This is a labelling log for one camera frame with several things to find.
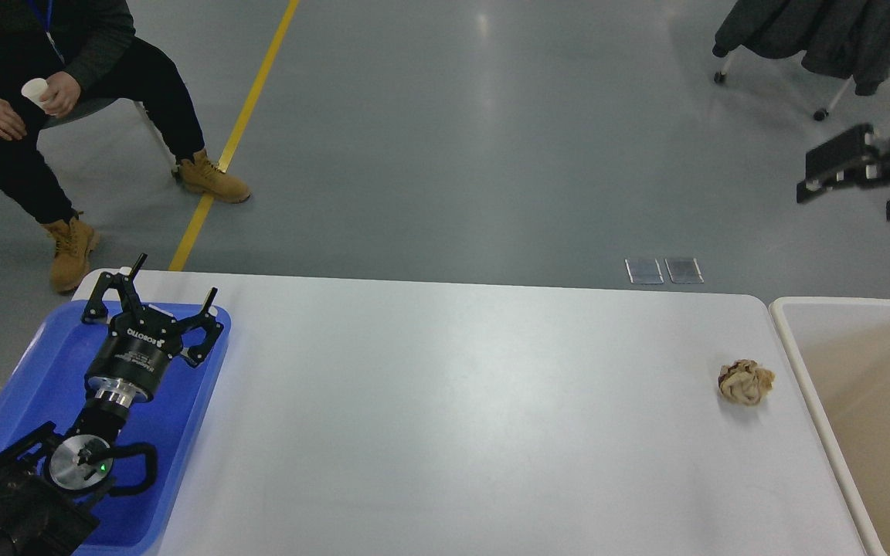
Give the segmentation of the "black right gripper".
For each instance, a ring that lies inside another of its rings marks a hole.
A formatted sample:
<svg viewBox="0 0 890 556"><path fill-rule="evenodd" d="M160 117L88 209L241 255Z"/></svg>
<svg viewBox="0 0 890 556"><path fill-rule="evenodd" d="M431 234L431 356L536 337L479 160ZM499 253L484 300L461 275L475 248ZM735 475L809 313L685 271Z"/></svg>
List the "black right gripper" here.
<svg viewBox="0 0 890 556"><path fill-rule="evenodd" d="M805 156L805 175L796 185L796 203L804 204L837 188L890 186L890 140L872 124L856 124ZM890 222L890 200L885 207Z"/></svg>

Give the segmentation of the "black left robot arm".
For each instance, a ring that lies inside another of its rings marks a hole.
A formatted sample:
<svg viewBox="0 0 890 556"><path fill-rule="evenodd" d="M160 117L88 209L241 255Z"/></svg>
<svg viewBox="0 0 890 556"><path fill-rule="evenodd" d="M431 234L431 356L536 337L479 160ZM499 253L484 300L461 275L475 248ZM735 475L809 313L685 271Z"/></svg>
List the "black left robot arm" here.
<svg viewBox="0 0 890 556"><path fill-rule="evenodd" d="M142 261L54 310L0 395L0 555L144 555L163 534L232 321L146 303Z"/></svg>

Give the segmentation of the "person's left hand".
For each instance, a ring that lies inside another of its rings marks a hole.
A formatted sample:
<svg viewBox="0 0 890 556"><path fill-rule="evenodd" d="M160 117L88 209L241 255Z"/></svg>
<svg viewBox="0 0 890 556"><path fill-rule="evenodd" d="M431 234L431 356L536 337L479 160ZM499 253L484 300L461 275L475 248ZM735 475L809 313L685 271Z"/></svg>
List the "person's left hand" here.
<svg viewBox="0 0 890 556"><path fill-rule="evenodd" d="M51 117L65 117L77 105L81 85L66 71L46 78L46 91L40 95L42 110Z"/></svg>

